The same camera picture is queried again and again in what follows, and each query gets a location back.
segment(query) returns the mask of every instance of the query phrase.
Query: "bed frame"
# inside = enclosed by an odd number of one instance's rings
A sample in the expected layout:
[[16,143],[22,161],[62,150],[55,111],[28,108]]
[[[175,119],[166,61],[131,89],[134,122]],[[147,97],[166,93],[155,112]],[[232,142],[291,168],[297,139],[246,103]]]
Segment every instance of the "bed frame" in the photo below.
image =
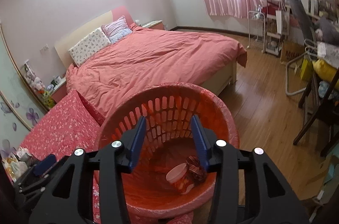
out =
[[[77,44],[81,39],[86,35],[94,31],[96,28],[99,28],[101,25],[109,24],[117,20],[122,15],[125,16],[126,22],[128,25],[133,23],[129,12],[124,6],[115,8],[103,15],[87,22],[85,25],[81,26],[70,35],[62,38],[60,41],[56,42],[55,49],[67,69],[71,63],[73,63],[72,58],[68,50]],[[226,65],[218,72],[216,72],[210,79],[201,84],[203,88],[206,88],[213,92],[216,95],[219,95],[221,91],[229,84],[234,84],[237,80],[237,63],[236,61],[231,62]]]

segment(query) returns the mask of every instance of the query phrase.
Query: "yellow pillow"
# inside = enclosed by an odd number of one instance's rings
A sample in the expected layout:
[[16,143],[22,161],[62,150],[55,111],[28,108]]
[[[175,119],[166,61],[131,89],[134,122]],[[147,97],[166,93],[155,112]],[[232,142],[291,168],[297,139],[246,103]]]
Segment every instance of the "yellow pillow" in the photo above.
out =
[[[337,72],[337,69],[329,65],[325,60],[317,60],[316,62],[313,62],[313,68],[322,80],[329,83],[331,83]],[[339,81],[337,81],[335,88],[339,90]]]

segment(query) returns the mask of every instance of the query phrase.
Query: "headboard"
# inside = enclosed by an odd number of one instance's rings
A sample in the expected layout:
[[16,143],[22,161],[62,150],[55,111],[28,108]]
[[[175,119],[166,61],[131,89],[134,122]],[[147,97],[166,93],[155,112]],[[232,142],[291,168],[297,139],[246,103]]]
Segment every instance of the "headboard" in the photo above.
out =
[[73,62],[68,52],[70,48],[72,48],[80,40],[86,37],[89,33],[99,28],[101,25],[109,24],[119,19],[123,15],[126,18],[127,25],[130,26],[134,21],[131,18],[126,7],[121,6],[87,22],[85,25],[81,26],[80,28],[77,28],[74,32],[70,33],[68,36],[56,42],[54,47],[57,50],[57,53],[62,63],[64,64],[65,68],[67,69]]

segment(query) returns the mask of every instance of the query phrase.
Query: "floral cushion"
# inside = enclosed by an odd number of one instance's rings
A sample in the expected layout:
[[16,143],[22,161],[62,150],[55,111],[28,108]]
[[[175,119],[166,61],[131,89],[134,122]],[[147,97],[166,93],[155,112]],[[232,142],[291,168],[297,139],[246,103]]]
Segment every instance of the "floral cushion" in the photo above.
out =
[[77,67],[80,67],[96,52],[105,48],[109,44],[111,44],[111,42],[108,37],[104,34],[101,28],[98,28],[69,49],[69,54]]

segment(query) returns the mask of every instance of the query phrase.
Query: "screw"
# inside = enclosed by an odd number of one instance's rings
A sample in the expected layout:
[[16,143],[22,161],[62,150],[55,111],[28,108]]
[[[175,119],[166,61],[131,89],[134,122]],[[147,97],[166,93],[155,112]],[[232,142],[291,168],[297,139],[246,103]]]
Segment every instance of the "screw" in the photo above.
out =
[[120,147],[121,145],[122,145],[122,143],[120,141],[114,141],[112,143],[112,147],[115,147],[115,148]]
[[224,147],[227,145],[227,143],[224,140],[218,140],[215,142],[218,147]]
[[256,154],[258,154],[258,155],[264,154],[264,150],[263,150],[262,148],[260,148],[260,147],[256,147],[256,148],[254,149],[254,152],[255,152]]
[[76,151],[74,151],[74,154],[76,156],[80,156],[84,153],[84,150],[82,148],[78,148]]

